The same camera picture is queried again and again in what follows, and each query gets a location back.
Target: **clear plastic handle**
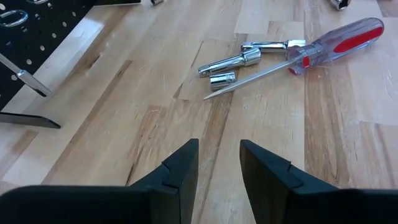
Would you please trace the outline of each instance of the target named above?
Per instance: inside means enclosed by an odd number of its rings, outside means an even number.
[[[300,75],[304,68],[331,62],[375,42],[383,32],[384,24],[377,18],[361,19],[329,31],[310,45],[291,48],[287,58],[297,63],[289,71]]]

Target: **wood grain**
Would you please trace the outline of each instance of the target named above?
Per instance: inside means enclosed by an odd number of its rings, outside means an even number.
[[[0,194],[30,184],[131,185],[190,138],[200,140],[192,223],[254,223],[241,176],[249,139],[333,185],[398,184],[396,1],[172,0],[95,7],[4,111],[54,119],[53,130],[0,124]],[[203,101],[197,69],[243,41],[311,42],[364,17],[384,35],[370,47],[295,77],[279,71]],[[263,54],[238,78],[284,61]]]

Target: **black pegboard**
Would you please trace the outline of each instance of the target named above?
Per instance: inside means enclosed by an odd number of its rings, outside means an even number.
[[[0,9],[0,14],[20,9],[29,15],[19,26],[0,26],[0,53],[34,74],[97,0],[49,0],[43,4],[29,1],[35,0],[0,0],[6,7],[4,11]],[[12,75],[13,72],[0,63],[0,110],[24,85]]]

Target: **metal tool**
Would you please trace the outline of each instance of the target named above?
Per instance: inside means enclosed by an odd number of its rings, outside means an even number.
[[[234,71],[210,75],[210,88],[213,91],[222,89],[234,82],[236,82]]]
[[[286,53],[287,49],[298,46],[303,47],[307,43],[305,40],[286,40],[285,42],[243,42],[242,51],[258,48],[262,53]]]
[[[156,6],[156,5],[158,5],[158,4],[162,3],[162,2],[164,2],[164,0],[150,0],[150,1],[151,1],[151,3],[152,3],[154,6]]]
[[[258,48],[245,50],[240,55],[201,66],[198,69],[199,76],[207,77],[212,74],[220,73],[225,70],[236,68],[238,66],[249,66],[259,63],[261,60],[261,52]]]
[[[330,2],[340,11],[346,9],[351,3],[351,0],[330,0]]]
[[[4,18],[12,16],[14,14],[20,15],[20,18],[16,21],[10,22],[10,23],[0,22],[0,26],[7,27],[7,28],[15,27],[15,26],[23,24],[29,17],[27,12],[18,9],[18,10],[7,11],[7,12],[0,14],[0,18],[4,19]]]
[[[6,58],[2,54],[0,54],[0,62],[3,63],[6,67],[8,67],[10,70],[12,70],[20,80],[22,80],[26,85],[31,87],[41,96],[46,97],[51,95],[51,90],[49,90],[45,85],[43,85],[40,81],[38,81],[35,77],[33,77],[33,75],[31,75],[29,72],[20,69],[17,65],[12,63],[10,60],[8,60],[8,58]]]
[[[305,68],[331,62],[375,42],[383,32],[384,24],[380,19],[361,19],[326,33],[310,45],[290,48],[287,54],[288,61],[238,80],[236,83],[210,94],[204,100],[242,88],[281,68],[287,67],[293,74],[300,75]]]
[[[26,0],[26,1],[32,4],[43,4],[48,2],[49,0]]]

